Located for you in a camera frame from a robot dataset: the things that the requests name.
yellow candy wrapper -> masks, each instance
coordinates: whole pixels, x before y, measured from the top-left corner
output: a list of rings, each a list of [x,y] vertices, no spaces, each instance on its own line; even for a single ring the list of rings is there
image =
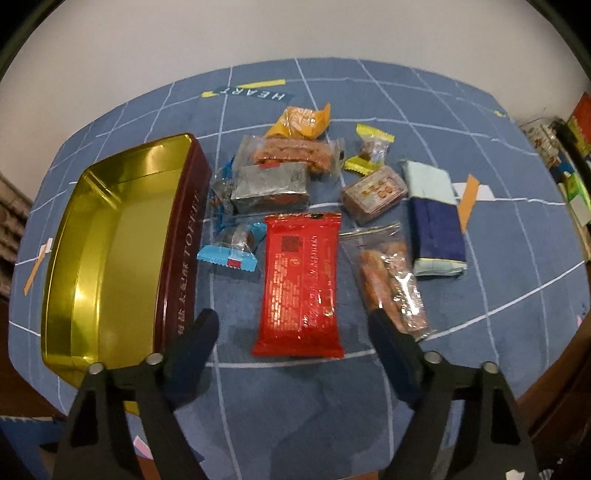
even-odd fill
[[[343,164],[343,170],[354,171],[366,177],[367,175],[379,170],[381,166],[377,163],[364,160],[358,155],[351,157]]]
[[[311,110],[300,106],[289,106],[279,120],[264,135],[268,137],[287,137],[316,140],[330,123],[330,104],[323,110]]]
[[[378,168],[383,166],[388,147],[394,142],[394,136],[364,124],[357,124],[355,131],[363,141],[359,152],[360,158],[376,164]]]

light blue package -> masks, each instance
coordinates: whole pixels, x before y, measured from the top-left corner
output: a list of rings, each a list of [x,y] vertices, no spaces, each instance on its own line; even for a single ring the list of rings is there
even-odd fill
[[[197,260],[254,272],[257,264],[255,251],[266,234],[267,226],[260,222],[227,227],[199,251]]]

plastic candy wrapper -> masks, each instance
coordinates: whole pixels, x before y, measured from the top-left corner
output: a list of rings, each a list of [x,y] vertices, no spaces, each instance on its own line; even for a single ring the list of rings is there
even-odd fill
[[[254,253],[266,233],[264,223],[226,227],[199,251],[197,260],[254,272],[257,264]]]
[[[311,174],[338,176],[344,140],[312,141],[292,138],[261,138],[245,135],[242,139],[233,168],[245,165],[306,162]]]
[[[234,186],[232,163],[234,159],[228,161],[222,168],[218,169],[209,183],[209,189],[212,194],[212,206],[215,209],[222,209],[225,212],[233,213],[232,190]]]
[[[400,224],[339,235],[369,312],[384,309],[398,331],[416,340],[430,330]]]
[[[341,358],[336,302],[339,213],[271,215],[253,355]]]
[[[402,178],[386,165],[346,186],[341,192],[341,202],[355,221],[363,225],[398,203],[407,192]]]
[[[357,134],[361,137],[359,155],[345,161],[343,168],[349,171],[369,175],[386,162],[388,147],[394,142],[394,136],[369,125],[357,124]]]
[[[232,203],[238,213],[304,210],[308,180],[305,162],[247,165],[233,179]]]
[[[300,106],[287,107],[279,120],[265,134],[268,137],[316,140],[330,123],[330,104],[323,110],[311,110]]]

food package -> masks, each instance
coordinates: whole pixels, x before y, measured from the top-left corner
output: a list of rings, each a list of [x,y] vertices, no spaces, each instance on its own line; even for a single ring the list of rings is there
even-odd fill
[[[544,124],[533,125],[524,131],[527,139],[532,143],[536,153],[544,160],[547,168],[560,164],[558,156],[561,145],[556,133]]]
[[[234,169],[253,164],[306,162],[311,174],[339,174],[344,141],[312,141],[292,138],[261,138],[245,135]]]
[[[346,186],[341,192],[341,202],[355,221],[363,225],[398,203],[407,192],[402,178],[386,165]]]
[[[300,106],[287,107],[279,120],[265,134],[268,137],[316,140],[330,123],[330,104],[323,110],[311,110]]]
[[[224,228],[197,254],[197,260],[254,272],[257,264],[255,251],[267,234],[264,223],[239,223]]]
[[[272,215],[253,355],[341,358],[336,305],[339,213]]]
[[[363,124],[357,124],[355,131],[361,137],[361,149],[359,155],[345,161],[343,169],[369,175],[384,166],[394,136]]]
[[[398,331],[420,340],[431,333],[400,224],[339,235],[368,313],[383,309]]]
[[[453,276],[466,271],[466,245],[449,173],[420,162],[403,165],[412,228],[414,274]]]
[[[304,210],[308,181],[304,162],[246,165],[233,178],[232,203],[238,213]]]
[[[233,214],[234,205],[232,204],[232,190],[234,188],[232,178],[232,163],[234,159],[226,162],[226,164],[214,173],[210,183],[209,190],[211,195],[211,205],[216,214],[222,215],[224,213]]]

clear plastic bag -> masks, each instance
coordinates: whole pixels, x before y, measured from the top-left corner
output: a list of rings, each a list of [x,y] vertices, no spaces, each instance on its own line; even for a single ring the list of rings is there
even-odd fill
[[[394,136],[363,124],[357,125],[356,132],[362,140],[359,157],[380,167],[384,165],[388,147],[394,142]]]
[[[400,224],[339,235],[369,312],[384,309],[398,331],[415,340],[432,333]]]
[[[304,161],[312,175],[339,175],[344,157],[345,141],[297,140],[263,138],[245,135],[240,143],[233,169],[247,165]]]
[[[407,193],[408,188],[400,175],[384,165],[347,185],[341,191],[341,203],[355,221],[363,225],[396,205]]]
[[[213,242],[203,246],[197,260],[253,272],[257,264],[256,248],[266,234],[264,223],[228,226],[216,235]]]

